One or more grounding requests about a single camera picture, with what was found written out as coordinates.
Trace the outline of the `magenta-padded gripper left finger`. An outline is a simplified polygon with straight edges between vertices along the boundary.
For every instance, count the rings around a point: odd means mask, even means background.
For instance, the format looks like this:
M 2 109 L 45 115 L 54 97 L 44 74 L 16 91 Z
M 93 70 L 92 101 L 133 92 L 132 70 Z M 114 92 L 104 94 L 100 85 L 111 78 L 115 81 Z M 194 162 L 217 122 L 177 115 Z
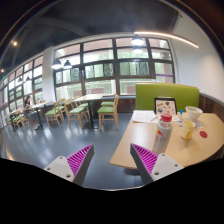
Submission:
M 58 156 L 44 170 L 82 186 L 93 155 L 94 146 L 90 144 L 67 157 Z

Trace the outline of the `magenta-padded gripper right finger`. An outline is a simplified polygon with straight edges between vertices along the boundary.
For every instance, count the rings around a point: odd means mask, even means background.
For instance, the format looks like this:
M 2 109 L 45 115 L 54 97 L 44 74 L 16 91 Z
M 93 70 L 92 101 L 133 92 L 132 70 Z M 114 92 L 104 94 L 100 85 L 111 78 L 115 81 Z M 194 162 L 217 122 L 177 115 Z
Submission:
M 144 185 L 183 169 L 183 166 L 166 153 L 156 154 L 131 143 L 130 154 L 134 159 Z

